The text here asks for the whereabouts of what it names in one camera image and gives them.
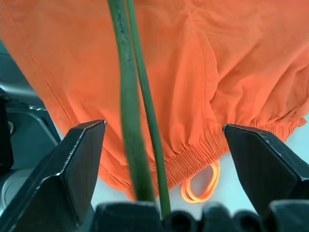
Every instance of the orange shorts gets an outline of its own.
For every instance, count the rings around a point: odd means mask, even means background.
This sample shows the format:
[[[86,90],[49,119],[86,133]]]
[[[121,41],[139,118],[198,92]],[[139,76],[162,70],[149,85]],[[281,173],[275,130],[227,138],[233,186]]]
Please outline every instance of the orange shorts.
[[[136,0],[169,188],[228,151],[225,123],[282,140],[309,111],[309,1]],[[106,0],[2,0],[0,35],[66,134],[106,119],[99,176],[134,198]],[[156,193],[146,115],[141,124]]]

